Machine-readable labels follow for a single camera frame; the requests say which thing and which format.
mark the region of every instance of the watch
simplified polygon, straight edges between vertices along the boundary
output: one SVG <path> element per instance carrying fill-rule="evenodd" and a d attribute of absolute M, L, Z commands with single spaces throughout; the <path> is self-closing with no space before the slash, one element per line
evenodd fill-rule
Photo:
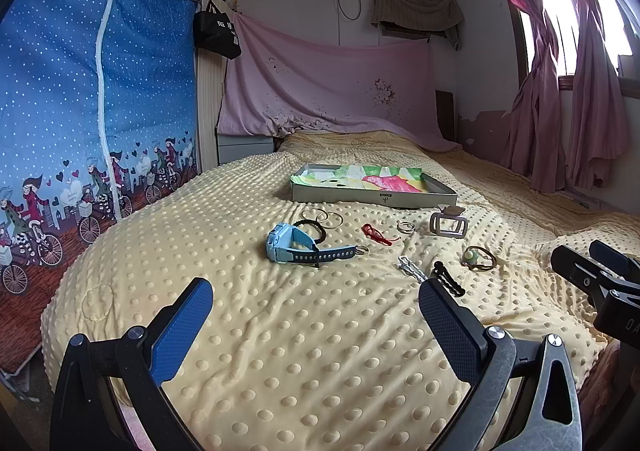
<path fill-rule="evenodd" d="M 299 243 L 307 249 L 293 249 L 291 244 Z M 267 256 L 271 261 L 283 263 L 314 263 L 334 259 L 348 259 L 358 253 L 356 245 L 347 245 L 337 249 L 319 249 L 315 241 L 302 229 L 284 222 L 276 225 L 267 236 Z"/>

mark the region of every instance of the drawer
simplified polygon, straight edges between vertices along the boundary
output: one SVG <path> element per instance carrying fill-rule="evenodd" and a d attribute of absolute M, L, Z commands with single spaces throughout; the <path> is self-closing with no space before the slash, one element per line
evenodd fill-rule
<path fill-rule="evenodd" d="M 223 135 L 218 136 L 219 146 L 235 146 L 236 144 L 271 144 L 273 145 L 273 138 L 266 137 L 266 136 L 223 136 Z"/>
<path fill-rule="evenodd" d="M 233 146 L 218 145 L 218 159 L 220 164 L 249 157 L 249 155 L 265 155 L 273 153 L 273 141 L 270 144 L 236 144 Z"/>

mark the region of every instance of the window sill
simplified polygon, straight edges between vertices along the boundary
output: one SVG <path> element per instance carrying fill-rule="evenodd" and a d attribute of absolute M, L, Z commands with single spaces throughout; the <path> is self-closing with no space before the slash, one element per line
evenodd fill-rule
<path fill-rule="evenodd" d="M 627 77 L 619 77 L 618 79 L 620 81 L 620 90 L 622 90 L 623 97 L 640 99 L 640 81 L 636 79 L 629 79 Z M 574 76 L 560 76 L 558 78 L 558 86 L 561 90 L 573 90 Z"/>

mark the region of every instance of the power cord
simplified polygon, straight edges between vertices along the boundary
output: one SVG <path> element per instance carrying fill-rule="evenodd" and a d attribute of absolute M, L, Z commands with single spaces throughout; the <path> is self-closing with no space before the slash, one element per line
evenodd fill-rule
<path fill-rule="evenodd" d="M 338 8 L 340 9 L 340 12 L 347 20 L 349 20 L 350 22 L 355 22 L 362 14 L 362 0 L 358 0 L 358 15 L 355 18 L 350 18 L 347 16 L 347 14 L 342 10 L 342 6 L 340 5 L 340 0 L 338 0 Z"/>

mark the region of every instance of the black tote bag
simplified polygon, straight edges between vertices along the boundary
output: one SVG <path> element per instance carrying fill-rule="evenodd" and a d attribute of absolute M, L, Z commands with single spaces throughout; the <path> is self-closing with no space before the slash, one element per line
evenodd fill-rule
<path fill-rule="evenodd" d="M 229 59 L 242 53 L 236 28 L 226 15 L 210 0 L 206 11 L 196 12 L 193 17 L 193 43 Z"/>

